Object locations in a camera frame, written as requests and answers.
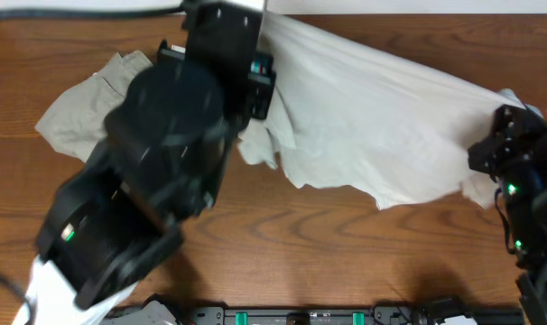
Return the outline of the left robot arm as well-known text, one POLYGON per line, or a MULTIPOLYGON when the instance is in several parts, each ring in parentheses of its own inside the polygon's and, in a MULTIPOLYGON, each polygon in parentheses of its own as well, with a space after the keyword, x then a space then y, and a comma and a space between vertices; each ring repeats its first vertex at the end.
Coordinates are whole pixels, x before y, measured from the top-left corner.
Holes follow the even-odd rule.
POLYGON ((273 59, 258 49, 265 8, 179 5, 184 50, 160 45, 57 190, 17 323, 101 320, 181 246, 181 222, 213 207, 233 143, 272 99, 273 59))

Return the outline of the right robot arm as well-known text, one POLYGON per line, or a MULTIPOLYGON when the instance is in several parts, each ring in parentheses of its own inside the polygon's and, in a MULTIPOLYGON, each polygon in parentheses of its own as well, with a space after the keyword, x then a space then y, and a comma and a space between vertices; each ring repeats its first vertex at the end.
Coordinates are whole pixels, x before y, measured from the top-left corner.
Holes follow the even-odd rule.
POLYGON ((547 324, 547 121, 527 105, 502 105, 489 134, 468 148, 468 166, 498 184, 509 254, 529 321, 547 324))

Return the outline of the white t-shirt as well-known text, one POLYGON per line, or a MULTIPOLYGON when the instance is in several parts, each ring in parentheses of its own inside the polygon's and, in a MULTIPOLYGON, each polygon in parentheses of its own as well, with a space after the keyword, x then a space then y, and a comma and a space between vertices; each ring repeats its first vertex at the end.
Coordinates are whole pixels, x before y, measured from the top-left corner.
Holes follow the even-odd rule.
POLYGON ((268 14, 262 40, 277 79, 267 118, 238 145, 249 164, 282 168, 296 187, 352 186, 380 209, 460 192, 483 208, 495 184, 468 148, 515 94, 494 92, 292 18, 268 14))

